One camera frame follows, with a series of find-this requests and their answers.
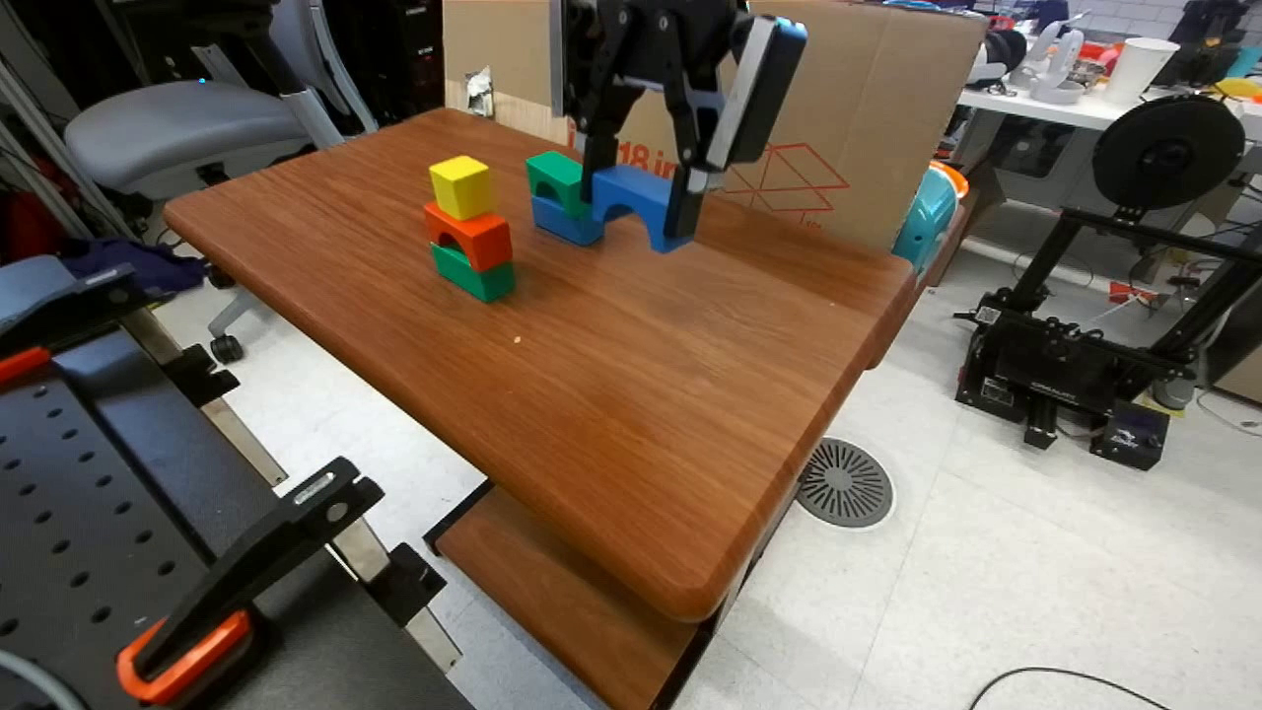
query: blue block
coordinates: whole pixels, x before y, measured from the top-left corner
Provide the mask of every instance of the blue block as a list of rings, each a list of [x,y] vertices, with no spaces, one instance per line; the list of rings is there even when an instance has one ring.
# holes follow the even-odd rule
[[[636,212],[648,229],[655,253],[669,253],[689,241],[689,233],[667,233],[669,180],[649,176],[632,164],[611,164],[592,172],[592,221],[617,221]]]
[[[553,233],[556,241],[585,245],[585,247],[603,241],[603,221],[571,218],[553,199],[527,199],[527,200],[539,233]]]

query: wire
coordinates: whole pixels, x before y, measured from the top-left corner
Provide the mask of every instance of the wire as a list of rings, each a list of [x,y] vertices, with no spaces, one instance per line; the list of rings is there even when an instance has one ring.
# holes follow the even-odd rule
[[[1064,680],[1082,680],[1082,684],[1095,684],[1095,686],[1131,693],[1131,698],[1142,701],[1142,706],[1167,710],[1162,701],[1154,701],[1154,698],[1149,698],[1149,693],[1141,693],[1141,692],[1128,692],[1128,686],[1120,686],[1120,684],[1112,684],[1112,680],[1086,675],[1086,672],[1073,672],[1073,667],[1011,667],[1011,672],[993,675],[993,680],[975,693],[972,710],[979,710],[979,701],[983,701],[996,684],[1007,684],[1007,680],[1015,680],[1015,675],[1064,675]]]
[[[1211,412],[1202,393],[1194,400],[1194,406],[1200,406],[1207,420],[1213,420],[1217,427],[1236,429],[1236,433],[1262,439],[1262,421],[1249,421],[1249,420],[1245,420],[1245,421],[1232,421],[1225,416]]]
[[[24,656],[12,656],[12,651],[0,647],[0,672],[8,672],[16,680],[24,680],[26,686],[37,686],[42,698],[53,698],[57,710],[83,710],[83,701],[71,693],[67,684],[61,684],[42,667],[26,661]]]

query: wooden table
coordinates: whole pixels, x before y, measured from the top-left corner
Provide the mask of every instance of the wooden table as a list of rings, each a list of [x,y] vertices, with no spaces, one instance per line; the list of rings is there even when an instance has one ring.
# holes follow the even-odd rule
[[[644,686],[623,693],[585,672],[592,647],[564,651],[576,631],[592,636],[576,604],[636,608],[632,636],[663,618],[684,656],[902,324],[910,270],[720,199],[677,253],[649,253],[636,221],[571,247],[532,229],[526,157],[535,151],[544,142],[433,112],[178,199],[166,218],[492,481],[447,527],[469,555],[458,564],[532,543],[535,576],[519,548],[486,588],[603,698],[636,701]],[[431,266],[425,164],[450,155],[492,164],[497,212],[513,224],[515,291],[492,309]],[[532,618],[569,590],[585,596],[553,608],[569,618]]]

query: cardboard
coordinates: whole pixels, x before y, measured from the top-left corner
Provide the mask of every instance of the cardboard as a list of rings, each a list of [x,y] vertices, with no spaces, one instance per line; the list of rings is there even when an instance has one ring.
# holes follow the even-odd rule
[[[515,7],[515,0],[461,0],[458,7],[481,17],[481,25],[501,25],[506,41],[550,36],[550,0],[519,0],[515,12],[492,12],[506,5]],[[886,253],[939,151],[986,25],[841,0],[762,0],[756,12],[802,20],[810,28],[810,51],[778,117],[773,146],[762,163],[734,164],[718,195],[816,221],[853,245]],[[467,20],[450,28],[447,46],[469,41]],[[461,79],[461,67],[476,65],[473,54],[473,46],[458,46],[450,79]],[[553,100],[550,51],[510,59],[510,45],[497,45],[481,54],[497,54],[488,67],[497,71],[492,83],[501,95],[539,105]],[[556,137],[556,125],[532,112],[501,117]],[[660,95],[636,101],[621,137],[621,163],[648,172],[676,170],[676,129]]]

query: tile floor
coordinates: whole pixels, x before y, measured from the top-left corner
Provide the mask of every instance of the tile floor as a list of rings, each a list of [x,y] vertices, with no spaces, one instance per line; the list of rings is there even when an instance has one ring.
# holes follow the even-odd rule
[[[794,508],[728,608],[677,706],[962,710],[1011,667],[1075,667],[1162,706],[1262,706],[1262,420],[1202,393],[1152,475],[1082,443],[1036,454],[1023,429],[950,400],[972,309],[1015,270],[962,256],[928,291],[885,366],[833,421],[897,477],[897,514],[864,531]],[[204,339],[225,291],[189,291],[160,324]],[[1054,310],[1142,335],[1142,310],[1108,310],[1057,287]],[[398,416],[276,314],[235,324],[234,412],[309,475],[346,454],[385,502],[371,526],[396,543],[455,508],[481,475]],[[461,647],[455,684],[473,706],[594,706],[476,588],[447,569],[436,618]],[[983,710],[1142,706],[1073,680],[1011,680]]]

